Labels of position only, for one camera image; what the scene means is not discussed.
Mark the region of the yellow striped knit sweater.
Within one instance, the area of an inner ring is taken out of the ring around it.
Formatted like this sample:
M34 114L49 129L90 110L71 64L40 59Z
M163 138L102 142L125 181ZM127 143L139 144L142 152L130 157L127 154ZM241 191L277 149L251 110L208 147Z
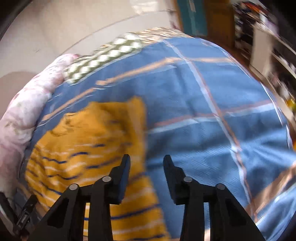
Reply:
M48 210L73 183L93 184L118 166L125 154L131 166L125 197L112 205L115 240L169 240L156 192L145 167L146 112L141 98L90 102L65 114L35 144L25 180Z

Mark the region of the pink floral duvet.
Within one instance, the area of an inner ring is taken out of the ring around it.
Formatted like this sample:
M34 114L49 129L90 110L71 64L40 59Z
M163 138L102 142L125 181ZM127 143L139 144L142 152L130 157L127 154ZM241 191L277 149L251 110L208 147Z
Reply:
M1 192L12 198L24 151L36 122L57 86L64 82L63 71L78 55L64 54L34 76L11 100L1 118Z

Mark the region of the blue plaid bed sheet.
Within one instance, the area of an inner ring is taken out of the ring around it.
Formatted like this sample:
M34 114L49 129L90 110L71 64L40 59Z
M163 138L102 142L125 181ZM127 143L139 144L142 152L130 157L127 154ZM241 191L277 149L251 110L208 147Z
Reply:
M295 215L295 151L273 94L223 48L198 38L155 41L135 54L56 88L37 121L20 169L25 180L37 141L67 113L94 101L145 105L145 167L170 238L184 208L169 194L163 158L201 184L223 183L266 240L280 240Z

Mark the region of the white shelf unit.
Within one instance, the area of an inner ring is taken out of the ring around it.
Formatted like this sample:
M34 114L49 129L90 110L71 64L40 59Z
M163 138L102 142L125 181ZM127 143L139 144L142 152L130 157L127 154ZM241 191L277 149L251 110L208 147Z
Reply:
M266 79L295 113L295 50L280 36L276 19L263 13L253 24L250 68Z

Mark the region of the green white dotted pillow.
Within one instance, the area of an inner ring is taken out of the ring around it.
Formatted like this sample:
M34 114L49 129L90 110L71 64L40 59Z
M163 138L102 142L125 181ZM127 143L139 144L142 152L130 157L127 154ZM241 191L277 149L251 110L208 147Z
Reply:
M64 79L69 84L76 84L111 62L138 53L143 47L144 41L138 34L125 33L120 35L100 46L91 54L76 58L64 69Z

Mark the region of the brown wooden door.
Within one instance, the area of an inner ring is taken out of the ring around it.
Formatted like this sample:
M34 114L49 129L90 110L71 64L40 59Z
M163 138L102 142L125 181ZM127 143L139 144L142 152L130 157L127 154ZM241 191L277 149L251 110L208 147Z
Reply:
M224 47L234 47L234 9L231 1L177 0L174 4L184 33L205 37Z

